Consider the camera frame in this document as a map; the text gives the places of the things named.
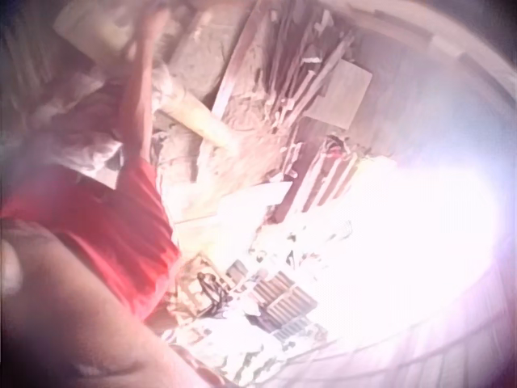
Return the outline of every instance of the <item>wood scrap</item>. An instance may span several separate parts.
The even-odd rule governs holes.
[[[345,36],[343,40],[338,44],[335,50],[330,54],[330,56],[325,61],[324,66],[322,67],[319,74],[313,80],[311,85],[309,86],[305,95],[300,99],[298,104],[294,107],[294,109],[290,112],[288,118],[284,122],[286,127],[291,127],[295,121],[298,119],[300,114],[304,111],[305,107],[310,103],[310,101],[314,98],[314,96],[318,93],[320,88],[323,86],[327,76],[334,69],[334,67],[338,64],[341,57],[350,47],[352,41],[354,40],[354,36],[351,32]]]
[[[292,13],[292,8],[294,7],[294,0],[288,0],[287,3],[288,4],[284,6],[285,9],[282,13],[282,18],[280,20],[280,27],[278,35],[276,37],[275,53],[273,54],[273,59],[271,61],[271,70],[269,73],[269,85],[267,91],[271,96],[271,101],[275,101],[277,88],[276,83],[280,67],[280,60],[282,59],[282,53],[284,51],[284,46],[287,39],[288,28],[290,23],[290,14]]]
[[[288,89],[292,84],[293,77],[297,70],[299,70],[301,65],[301,58],[305,51],[305,46],[309,41],[311,35],[313,34],[313,21],[316,17],[316,14],[312,12],[312,9],[308,8],[308,14],[306,17],[307,23],[305,25],[305,29],[299,44],[297,45],[297,49],[295,51],[295,55],[292,57],[290,66],[287,69],[285,74],[285,78],[283,79],[282,87],[280,88],[279,94],[275,97],[275,103],[273,105],[273,112],[277,112],[281,103],[283,102],[284,97],[286,97],[288,93]]]
[[[187,91],[177,78],[171,77],[171,82],[173,93],[164,96],[161,110],[213,145],[236,152],[237,143],[228,126]]]
[[[233,50],[232,56],[226,66],[225,75],[221,81],[221,86],[217,92],[216,101],[212,107],[212,114],[215,117],[222,118],[228,105],[229,98],[232,95],[233,88],[237,82],[238,72],[244,62],[244,57],[251,46],[260,24],[270,9],[270,0],[258,0],[250,13],[246,25],[242,29],[237,45]]]

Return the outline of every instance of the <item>skin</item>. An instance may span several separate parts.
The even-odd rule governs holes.
[[[125,160],[128,162],[133,158],[149,161],[153,135],[153,47],[169,16],[169,11],[164,6],[152,6],[151,9],[145,10],[136,33],[137,52],[120,104],[119,115],[119,132],[124,144]]]

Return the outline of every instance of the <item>bright light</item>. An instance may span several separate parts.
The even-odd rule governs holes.
[[[371,163],[347,195],[353,235],[314,313],[335,334],[376,340],[457,298],[490,266],[496,211],[465,169]]]

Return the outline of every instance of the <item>red shirt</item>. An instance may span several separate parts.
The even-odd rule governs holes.
[[[115,190],[65,167],[43,167],[15,189],[0,217],[37,222],[73,246],[140,319],[179,264],[156,171],[143,159],[122,168]]]

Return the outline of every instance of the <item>person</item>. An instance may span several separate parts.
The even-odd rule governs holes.
[[[2,228],[30,221],[54,234],[140,320],[170,287],[180,255],[149,162],[153,47],[168,17],[154,2],[136,31],[116,130],[124,165],[115,189],[62,165],[45,165],[23,177],[0,210]]]
[[[2,198],[2,386],[212,386],[142,324],[179,262],[149,164],[153,44],[167,17],[150,6],[137,31],[116,188],[53,165]]]

